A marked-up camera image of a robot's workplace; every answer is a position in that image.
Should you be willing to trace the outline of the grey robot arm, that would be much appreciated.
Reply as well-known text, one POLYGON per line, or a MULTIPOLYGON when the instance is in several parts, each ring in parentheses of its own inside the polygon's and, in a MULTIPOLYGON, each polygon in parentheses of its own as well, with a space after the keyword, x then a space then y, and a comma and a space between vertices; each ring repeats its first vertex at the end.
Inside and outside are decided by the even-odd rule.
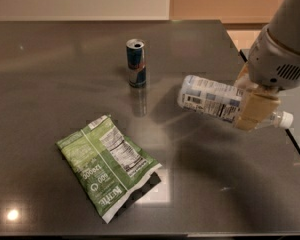
POLYGON ((245 91, 234 127, 264 123, 289 128, 293 115, 278 110, 278 93, 300 86, 300 0, 284 0, 250 48, 235 86, 245 91))

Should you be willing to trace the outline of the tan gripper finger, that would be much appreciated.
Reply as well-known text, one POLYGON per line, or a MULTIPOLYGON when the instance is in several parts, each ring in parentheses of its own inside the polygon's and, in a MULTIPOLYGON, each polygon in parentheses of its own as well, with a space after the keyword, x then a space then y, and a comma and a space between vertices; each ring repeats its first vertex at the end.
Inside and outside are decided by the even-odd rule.
POLYGON ((280 105, 276 94, 258 88, 240 88, 243 91, 239 111, 233 126, 239 130, 251 131, 269 117, 280 105))
POLYGON ((249 68, 247 64, 244 64, 237 79, 234 83, 237 88, 256 88, 257 84, 252 82, 249 76, 249 68))

